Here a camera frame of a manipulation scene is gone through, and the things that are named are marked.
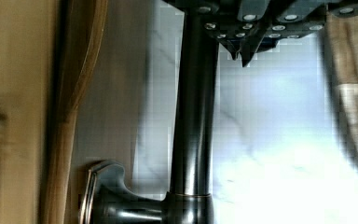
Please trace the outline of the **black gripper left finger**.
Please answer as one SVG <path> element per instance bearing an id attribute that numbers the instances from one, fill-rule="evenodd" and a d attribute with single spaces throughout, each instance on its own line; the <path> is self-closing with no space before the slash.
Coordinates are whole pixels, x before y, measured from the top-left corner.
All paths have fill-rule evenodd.
<path id="1" fill-rule="evenodd" d="M 233 60 L 240 57 L 241 41 L 249 34 L 243 29 L 245 22 L 238 21 L 232 14 L 200 14 L 201 27 L 206 34 L 221 44 Z"/>

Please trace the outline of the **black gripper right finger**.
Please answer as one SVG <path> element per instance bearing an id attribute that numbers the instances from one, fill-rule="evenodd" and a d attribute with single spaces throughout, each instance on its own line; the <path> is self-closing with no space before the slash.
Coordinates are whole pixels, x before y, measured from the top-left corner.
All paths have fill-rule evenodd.
<path id="1" fill-rule="evenodd" d="M 274 49 L 281 39 L 298 39 L 324 28 L 325 15 L 315 9 L 303 21 L 278 23 L 266 18 L 240 43 L 241 64 L 246 67 L 258 52 Z"/>

